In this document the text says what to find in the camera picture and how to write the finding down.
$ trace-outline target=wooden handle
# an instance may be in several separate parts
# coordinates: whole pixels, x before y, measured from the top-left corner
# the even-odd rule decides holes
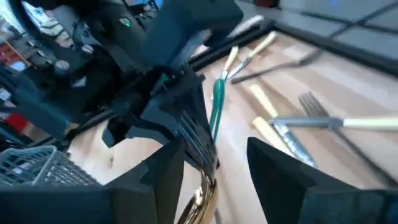
[[[285,142],[280,138],[278,133],[276,133],[275,129],[268,124],[267,121],[262,117],[257,117],[252,122],[254,127],[260,132],[261,136],[268,141],[269,144],[273,145],[275,148],[280,151],[294,157],[291,151],[287,148]]]
[[[254,95],[254,97],[256,97],[256,99],[260,102],[261,106],[271,115],[272,118],[278,117],[278,112],[272,105],[267,95],[259,86],[251,85],[250,91]]]
[[[236,56],[238,56],[238,52],[239,52],[239,47],[238,46],[232,47],[231,52],[229,53],[228,60],[225,63],[224,71],[228,71],[228,69],[230,68],[232,63],[235,61]]]
[[[398,130],[398,117],[390,118],[346,118],[343,120],[346,128]]]
[[[264,50],[268,47],[272,41],[276,38],[276,32],[272,31],[262,42],[259,44],[252,52],[249,53],[248,57],[253,57],[258,54],[260,51]]]

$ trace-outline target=dish rack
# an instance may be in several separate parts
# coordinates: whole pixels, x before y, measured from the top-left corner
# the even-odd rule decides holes
[[[0,187],[100,185],[55,146],[0,153]]]

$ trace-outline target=red object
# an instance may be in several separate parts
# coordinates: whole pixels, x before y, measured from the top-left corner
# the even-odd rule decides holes
[[[15,128],[15,130],[21,133],[24,131],[27,125],[27,120],[19,114],[12,113],[6,119],[6,123],[10,124],[12,127]]]
[[[260,7],[278,7],[279,0],[254,0],[254,4]]]
[[[13,63],[21,60],[20,56],[13,51],[7,44],[0,45],[0,61],[6,65],[12,65]]]

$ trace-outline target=silver fork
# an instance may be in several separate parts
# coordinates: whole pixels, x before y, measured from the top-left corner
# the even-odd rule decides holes
[[[330,116],[329,112],[322,106],[312,92],[301,94],[298,96],[298,100],[308,116]],[[341,131],[339,126],[331,124],[329,129],[333,131],[345,144],[347,144],[360,158],[362,158],[362,160],[380,179],[382,179],[382,181],[391,187],[398,187],[397,181],[370,160],[362,150]]]

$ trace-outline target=fork tines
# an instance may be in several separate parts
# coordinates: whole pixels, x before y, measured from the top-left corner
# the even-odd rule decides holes
[[[329,116],[329,112],[321,105],[312,92],[303,93],[298,100],[309,116]]]

